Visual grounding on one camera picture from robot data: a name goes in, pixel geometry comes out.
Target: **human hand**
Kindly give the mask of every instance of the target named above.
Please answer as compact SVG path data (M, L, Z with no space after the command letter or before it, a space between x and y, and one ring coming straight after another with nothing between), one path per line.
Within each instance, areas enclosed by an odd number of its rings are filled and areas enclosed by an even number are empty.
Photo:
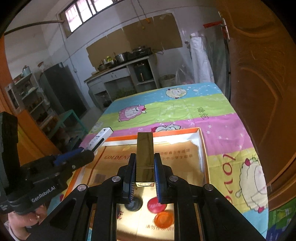
M46 208L41 205L35 210L35 213L19 215L15 212L8 214L8 221L13 234L20 240L26 240L30 233L25 229L26 226L33 226L41 223L47 216Z

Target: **cardboard sheet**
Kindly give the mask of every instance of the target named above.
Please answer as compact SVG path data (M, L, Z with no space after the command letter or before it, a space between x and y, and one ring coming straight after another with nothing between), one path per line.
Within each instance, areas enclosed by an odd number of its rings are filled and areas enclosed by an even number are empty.
M160 153L162 163L172 168L173 173L194 185L203 185L198 147L191 141L176 144L155 144L154 152ZM121 166L127 165L131 153L136 153L136 145L101 147L86 168L82 183L88 186L101 184L115 176Z
M149 20L150 23L146 20L141 20L123 27L123 31L132 49L143 45L151 47L152 49L163 49L161 41L156 33L153 19L149 18Z
M108 42L115 55L132 51L130 43L122 28L107 35Z
M179 29L173 14L162 14L153 17L155 30L163 48L173 49L183 46Z
M112 47L107 39L107 36L94 42L92 45L86 48L89 54L89 60L91 65L96 69L101 64L101 60L105 59L107 56L113 56Z

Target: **door latch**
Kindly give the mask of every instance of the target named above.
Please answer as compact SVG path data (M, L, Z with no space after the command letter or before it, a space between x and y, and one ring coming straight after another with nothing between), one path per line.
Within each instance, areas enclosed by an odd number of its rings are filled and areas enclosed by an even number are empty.
M221 13L218 12L220 17L222 18L222 24L221 24L221 30L222 30L222 33L223 33L223 37L224 39L226 39L227 41L230 41L230 37L229 37L229 32L228 32L228 27L227 27L227 24L226 24L226 21L225 19L221 16Z

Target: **plastic bag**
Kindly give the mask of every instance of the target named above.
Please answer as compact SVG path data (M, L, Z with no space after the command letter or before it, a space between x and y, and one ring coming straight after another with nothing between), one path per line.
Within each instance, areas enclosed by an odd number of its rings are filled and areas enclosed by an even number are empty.
M193 76L195 83L214 82L213 71L210 65L203 37L191 34L190 49L193 64Z
M178 68L175 77L176 85L190 85L194 84L193 77L190 73L190 70L186 67L185 64L182 64Z

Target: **cartoon sheep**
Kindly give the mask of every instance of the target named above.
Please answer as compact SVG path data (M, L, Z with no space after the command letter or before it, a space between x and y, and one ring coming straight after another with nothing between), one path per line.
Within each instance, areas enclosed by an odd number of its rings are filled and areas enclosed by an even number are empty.
M151 132L173 131L180 130L181 126L170 124L168 126L156 126L151 129Z
M166 91L166 95L173 99L179 99L187 94L187 91L182 88L173 88Z
M146 113L146 108L144 105L133 105L130 107L126 107L125 109L119 111L119 119L118 121L129 121L136 116Z
M241 189L236 192L236 197L240 198L242 195L250 209L263 212L268 207L266 182L262 166L255 157L245 160L239 178Z

